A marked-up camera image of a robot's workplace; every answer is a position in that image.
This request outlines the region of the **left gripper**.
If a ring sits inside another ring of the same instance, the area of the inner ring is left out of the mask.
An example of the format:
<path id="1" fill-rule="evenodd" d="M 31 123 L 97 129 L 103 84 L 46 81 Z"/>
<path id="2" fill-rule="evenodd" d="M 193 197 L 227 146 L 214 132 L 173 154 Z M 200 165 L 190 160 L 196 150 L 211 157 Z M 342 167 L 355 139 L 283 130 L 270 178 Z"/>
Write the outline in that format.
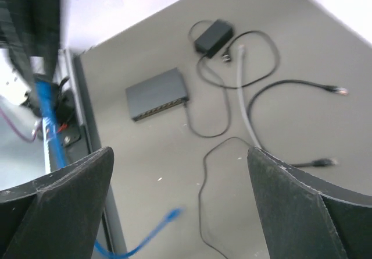
<path id="1" fill-rule="evenodd" d="M 36 83 L 53 82 L 59 60 L 64 0 L 1 0 L 1 48 L 31 90 L 26 106 L 41 116 Z"/>

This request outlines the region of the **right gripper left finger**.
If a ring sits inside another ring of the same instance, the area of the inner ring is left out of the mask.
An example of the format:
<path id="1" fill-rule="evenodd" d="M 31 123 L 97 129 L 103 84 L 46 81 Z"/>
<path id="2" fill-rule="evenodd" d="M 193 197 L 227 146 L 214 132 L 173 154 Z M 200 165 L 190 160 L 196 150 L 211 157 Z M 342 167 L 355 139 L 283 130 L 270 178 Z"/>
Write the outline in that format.
<path id="1" fill-rule="evenodd" d="M 113 164 L 104 147 L 1 191 L 1 258 L 91 258 Z"/>

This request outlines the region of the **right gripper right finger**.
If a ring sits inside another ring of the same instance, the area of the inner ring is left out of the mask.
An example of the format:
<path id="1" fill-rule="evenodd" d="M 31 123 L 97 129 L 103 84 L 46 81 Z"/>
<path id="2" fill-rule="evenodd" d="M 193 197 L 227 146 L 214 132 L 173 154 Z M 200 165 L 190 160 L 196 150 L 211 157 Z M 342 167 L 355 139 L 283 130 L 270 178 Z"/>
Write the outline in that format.
<path id="1" fill-rule="evenodd" d="M 256 147 L 247 163 L 270 258 L 371 258 L 371 196 Z"/>

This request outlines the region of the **black network switch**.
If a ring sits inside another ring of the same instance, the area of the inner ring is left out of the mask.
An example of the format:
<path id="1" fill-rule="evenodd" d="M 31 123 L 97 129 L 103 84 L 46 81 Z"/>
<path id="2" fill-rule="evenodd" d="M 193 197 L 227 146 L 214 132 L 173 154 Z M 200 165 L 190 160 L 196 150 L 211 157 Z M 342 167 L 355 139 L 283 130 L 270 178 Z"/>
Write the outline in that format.
<path id="1" fill-rule="evenodd" d="M 189 101 L 187 86 L 178 68 L 130 86 L 125 92 L 128 111 L 135 122 Z"/>

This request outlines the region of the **black power adapter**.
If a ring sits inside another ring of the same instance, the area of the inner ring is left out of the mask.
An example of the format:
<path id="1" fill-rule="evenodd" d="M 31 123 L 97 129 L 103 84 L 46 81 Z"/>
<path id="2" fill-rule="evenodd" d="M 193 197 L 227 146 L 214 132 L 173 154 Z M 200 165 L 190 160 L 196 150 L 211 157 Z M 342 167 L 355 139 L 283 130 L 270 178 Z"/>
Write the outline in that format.
<path id="1" fill-rule="evenodd" d="M 227 21 L 216 20 L 194 42 L 195 51 L 204 57 L 214 57 L 234 36 L 234 27 Z"/>

